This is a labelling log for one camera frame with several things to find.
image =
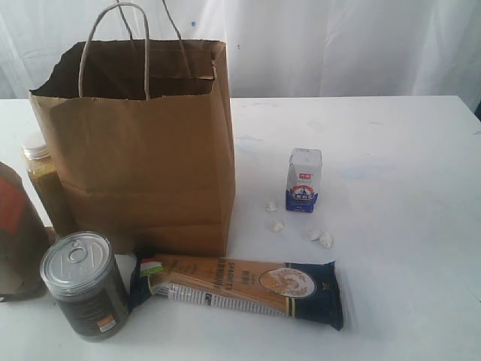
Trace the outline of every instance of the orange label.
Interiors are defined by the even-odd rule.
[[[0,229],[15,235],[26,204],[25,194],[0,178]]]

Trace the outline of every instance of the brown bottle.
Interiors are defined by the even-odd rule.
[[[0,162],[0,302],[41,294],[40,262],[49,247],[22,179]]]
[[[77,232],[79,230],[77,222],[42,134],[36,132],[27,137],[23,142],[22,151],[30,181],[45,207],[55,232],[62,237]]]

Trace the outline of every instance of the white fabric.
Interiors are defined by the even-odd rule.
[[[113,0],[0,2],[0,98],[25,98]],[[175,38],[160,0],[137,0]],[[458,95],[481,99],[479,0],[168,0],[184,38],[227,41],[236,97]],[[140,14],[126,8],[142,38]],[[127,38],[119,13],[96,39]]]

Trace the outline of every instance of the metal can lid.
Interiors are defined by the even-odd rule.
[[[54,295],[74,296],[102,281],[111,260],[109,241],[94,232],[77,232],[54,244],[45,253],[40,274]]]

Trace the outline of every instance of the jar lid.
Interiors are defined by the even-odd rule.
[[[105,237],[77,232],[49,248],[40,274],[52,294],[75,296],[99,284],[112,259],[112,247]]]
[[[42,159],[49,156],[47,144],[44,136],[40,132],[34,132],[25,138],[22,143],[22,149],[25,156],[31,160]]]

